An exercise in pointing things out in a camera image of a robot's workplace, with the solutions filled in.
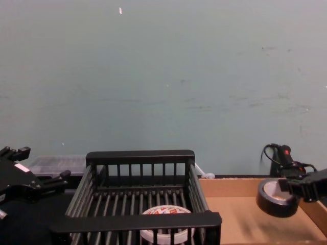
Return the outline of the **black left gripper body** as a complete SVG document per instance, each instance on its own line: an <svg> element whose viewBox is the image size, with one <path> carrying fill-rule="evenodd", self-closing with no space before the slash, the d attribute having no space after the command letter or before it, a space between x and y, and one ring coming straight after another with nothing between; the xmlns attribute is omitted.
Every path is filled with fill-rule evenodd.
<svg viewBox="0 0 327 245"><path fill-rule="evenodd" d="M1 158L1 204L32 199L40 189L40 180L28 168Z"/></svg>

